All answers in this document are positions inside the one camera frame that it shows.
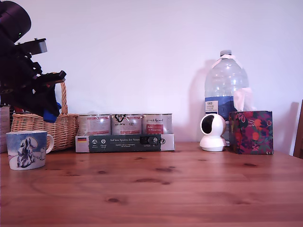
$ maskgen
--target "chair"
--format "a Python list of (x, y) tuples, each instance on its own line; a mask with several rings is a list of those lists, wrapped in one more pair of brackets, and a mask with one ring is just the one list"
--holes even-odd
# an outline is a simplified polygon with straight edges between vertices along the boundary
[(298, 124), (297, 136), (294, 144), (294, 156), (303, 159), (303, 100)]

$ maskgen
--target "water bottle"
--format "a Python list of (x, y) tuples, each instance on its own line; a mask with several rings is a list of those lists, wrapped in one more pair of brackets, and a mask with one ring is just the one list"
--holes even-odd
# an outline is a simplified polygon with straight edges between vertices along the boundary
[(233, 106), (234, 91), (248, 86), (247, 74), (232, 51), (221, 51), (220, 59), (206, 76), (205, 114), (219, 114), (228, 121), (229, 113), (236, 111)]

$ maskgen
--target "mug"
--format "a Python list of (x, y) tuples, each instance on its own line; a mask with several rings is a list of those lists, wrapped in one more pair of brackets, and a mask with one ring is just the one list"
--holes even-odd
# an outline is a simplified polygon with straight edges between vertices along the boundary
[[(50, 145), (46, 149), (47, 137)], [(43, 167), (45, 156), (53, 149), (54, 140), (46, 131), (12, 131), (6, 133), (9, 167), (26, 170)]]

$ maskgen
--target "floral tissue box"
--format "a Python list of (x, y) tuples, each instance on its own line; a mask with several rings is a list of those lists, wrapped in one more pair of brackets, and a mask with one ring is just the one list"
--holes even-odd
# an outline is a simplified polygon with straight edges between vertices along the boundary
[(237, 154), (274, 153), (271, 111), (231, 112), (229, 115), (230, 146)]

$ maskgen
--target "bottle label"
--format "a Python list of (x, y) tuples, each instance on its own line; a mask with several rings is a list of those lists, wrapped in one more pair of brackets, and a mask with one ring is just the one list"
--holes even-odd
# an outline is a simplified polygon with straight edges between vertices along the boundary
[(233, 105), (233, 96), (205, 98), (205, 114), (219, 114), (228, 121), (229, 113), (237, 111)]

